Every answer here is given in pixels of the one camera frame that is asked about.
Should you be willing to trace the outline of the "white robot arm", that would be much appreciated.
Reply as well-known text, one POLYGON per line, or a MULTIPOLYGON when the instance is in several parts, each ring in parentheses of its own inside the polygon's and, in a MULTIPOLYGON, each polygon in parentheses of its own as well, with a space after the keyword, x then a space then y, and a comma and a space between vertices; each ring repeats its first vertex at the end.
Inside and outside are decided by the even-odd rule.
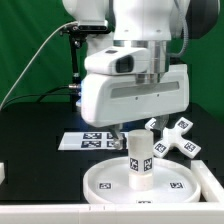
POLYGON ((108 27, 115 16, 112 44, 95 47, 85 59, 81 115, 107 127, 117 149, 126 122, 184 111, 189 104, 187 66, 172 65, 169 44, 199 39, 216 24, 220 0, 62 0, 80 31, 108 27))

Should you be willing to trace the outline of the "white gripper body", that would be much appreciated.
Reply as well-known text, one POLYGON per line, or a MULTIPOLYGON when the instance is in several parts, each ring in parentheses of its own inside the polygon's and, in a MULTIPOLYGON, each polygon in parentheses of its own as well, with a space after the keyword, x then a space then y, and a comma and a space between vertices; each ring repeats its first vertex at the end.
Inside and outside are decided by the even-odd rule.
POLYGON ((186 65, 171 65, 159 83, 137 83, 134 75, 89 74, 82 84, 81 115, 105 127, 184 111, 189 104, 186 65))

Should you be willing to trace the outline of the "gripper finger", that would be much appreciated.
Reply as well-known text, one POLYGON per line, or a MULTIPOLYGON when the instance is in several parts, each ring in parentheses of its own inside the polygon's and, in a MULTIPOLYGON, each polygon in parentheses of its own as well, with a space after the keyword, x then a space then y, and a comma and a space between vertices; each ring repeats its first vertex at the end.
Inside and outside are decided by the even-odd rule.
POLYGON ((114 148, 115 149, 122 149, 123 148, 123 135, 120 132, 120 126, 119 125, 113 125, 110 128, 110 133, 113 137, 113 141, 114 141, 114 148))
POLYGON ((169 120, 168 115, 162 115, 157 117, 156 129, 159 131, 160 137, 163 137, 163 130, 166 127, 168 120, 169 120))

